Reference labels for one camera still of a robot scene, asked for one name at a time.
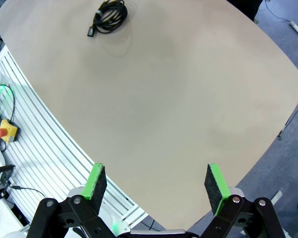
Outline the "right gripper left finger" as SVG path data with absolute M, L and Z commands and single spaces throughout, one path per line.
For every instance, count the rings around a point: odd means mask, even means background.
M 105 167 L 95 163 L 80 194 L 63 202 L 54 198 L 40 201 L 28 230 L 28 238 L 64 238 L 70 228 L 81 228 L 88 238 L 114 238 L 99 217 L 107 187 Z

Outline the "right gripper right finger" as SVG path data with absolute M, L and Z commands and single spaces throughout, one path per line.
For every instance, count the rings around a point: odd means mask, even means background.
M 234 226 L 249 238 L 285 237 L 271 200 L 259 197 L 251 202 L 232 193 L 217 164 L 208 164 L 204 186 L 214 218 L 202 238 L 225 238 Z

